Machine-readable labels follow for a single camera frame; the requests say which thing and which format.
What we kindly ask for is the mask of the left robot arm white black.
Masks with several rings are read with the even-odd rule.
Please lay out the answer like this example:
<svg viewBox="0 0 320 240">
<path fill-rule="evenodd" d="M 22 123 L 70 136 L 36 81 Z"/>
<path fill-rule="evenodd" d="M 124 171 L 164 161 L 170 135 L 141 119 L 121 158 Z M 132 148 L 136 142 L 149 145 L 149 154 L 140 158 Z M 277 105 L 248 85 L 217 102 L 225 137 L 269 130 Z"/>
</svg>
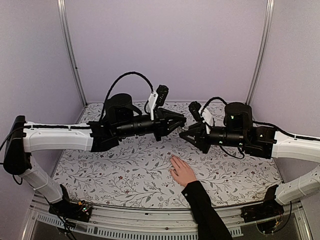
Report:
<svg viewBox="0 0 320 240">
<path fill-rule="evenodd" d="M 19 115 L 2 144 L 5 147 L 3 168 L 28 182 L 63 217 L 70 217 L 75 210 L 66 189 L 40 168 L 31 153 L 41 150 L 106 152 L 124 138 L 146 134 L 153 134 L 156 141 L 160 141 L 186 123 L 183 114 L 162 107 L 165 99 L 162 93 L 152 93 L 147 101 L 149 112 L 143 114 L 133 105 L 129 94 L 118 93 L 105 100 L 102 119 L 82 124 L 37 124 Z"/>
</svg>

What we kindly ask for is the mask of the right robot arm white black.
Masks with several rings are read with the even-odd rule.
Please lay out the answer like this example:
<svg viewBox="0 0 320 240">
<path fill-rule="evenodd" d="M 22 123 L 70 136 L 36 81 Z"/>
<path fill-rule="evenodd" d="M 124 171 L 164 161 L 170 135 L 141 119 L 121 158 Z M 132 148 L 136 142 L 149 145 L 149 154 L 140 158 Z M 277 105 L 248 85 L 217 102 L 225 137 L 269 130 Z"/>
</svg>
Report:
<svg viewBox="0 0 320 240">
<path fill-rule="evenodd" d="M 271 123 L 258 122 L 254 126 L 252 108 L 244 103 L 225 105 L 223 126 L 216 126 L 207 107 L 196 101 L 189 105 L 189 111 L 196 123 L 179 136 L 204 154 L 211 146 L 226 146 L 263 159 L 320 162 L 319 138 L 288 133 Z"/>
</svg>

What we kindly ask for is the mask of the black sleeved forearm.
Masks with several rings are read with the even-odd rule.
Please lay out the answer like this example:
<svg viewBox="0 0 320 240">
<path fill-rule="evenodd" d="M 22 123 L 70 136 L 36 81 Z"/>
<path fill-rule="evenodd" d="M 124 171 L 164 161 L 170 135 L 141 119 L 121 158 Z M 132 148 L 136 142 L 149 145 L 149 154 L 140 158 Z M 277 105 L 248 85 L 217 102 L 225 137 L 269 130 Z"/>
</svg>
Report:
<svg viewBox="0 0 320 240">
<path fill-rule="evenodd" d="M 200 181 L 193 181 L 186 185 L 182 191 L 190 205 L 199 240 L 231 240 L 232 236 L 213 209 L 211 199 Z"/>
</svg>

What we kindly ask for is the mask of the person's bare hand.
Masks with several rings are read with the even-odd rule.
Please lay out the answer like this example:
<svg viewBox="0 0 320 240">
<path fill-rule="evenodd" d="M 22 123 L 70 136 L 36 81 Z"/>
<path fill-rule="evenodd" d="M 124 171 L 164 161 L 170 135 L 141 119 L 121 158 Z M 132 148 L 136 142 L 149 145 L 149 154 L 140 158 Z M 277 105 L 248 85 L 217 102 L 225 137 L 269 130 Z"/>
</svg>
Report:
<svg viewBox="0 0 320 240">
<path fill-rule="evenodd" d="M 169 172 L 179 185 L 186 187 L 189 183 L 197 181 L 194 171 L 185 161 L 175 155 L 172 155 L 170 162 L 172 168 Z"/>
</svg>

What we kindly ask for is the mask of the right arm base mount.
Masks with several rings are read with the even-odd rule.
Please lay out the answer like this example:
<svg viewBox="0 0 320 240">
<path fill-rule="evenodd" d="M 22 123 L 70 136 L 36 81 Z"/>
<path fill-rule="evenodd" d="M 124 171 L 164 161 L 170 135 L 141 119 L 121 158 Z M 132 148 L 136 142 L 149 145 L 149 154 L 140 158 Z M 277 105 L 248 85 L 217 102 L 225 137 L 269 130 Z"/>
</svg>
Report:
<svg viewBox="0 0 320 240">
<path fill-rule="evenodd" d="M 284 208 L 276 202 L 278 184 L 267 189 L 262 203 L 242 207 L 240 216 L 245 223 L 263 220 L 283 214 Z"/>
</svg>

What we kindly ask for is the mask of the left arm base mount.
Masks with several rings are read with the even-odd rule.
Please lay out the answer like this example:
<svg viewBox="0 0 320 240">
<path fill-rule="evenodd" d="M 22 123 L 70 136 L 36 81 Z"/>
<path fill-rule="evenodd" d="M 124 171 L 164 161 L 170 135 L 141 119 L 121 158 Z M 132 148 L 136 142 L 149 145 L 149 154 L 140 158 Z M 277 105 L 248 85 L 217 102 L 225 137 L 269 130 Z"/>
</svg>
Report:
<svg viewBox="0 0 320 240">
<path fill-rule="evenodd" d="M 77 203 L 71 202 L 67 189 L 62 184 L 60 184 L 60 188 L 62 200 L 50 203 L 48 212 L 62 218 L 88 223 L 92 215 L 92 204 L 85 200 L 80 200 Z"/>
</svg>

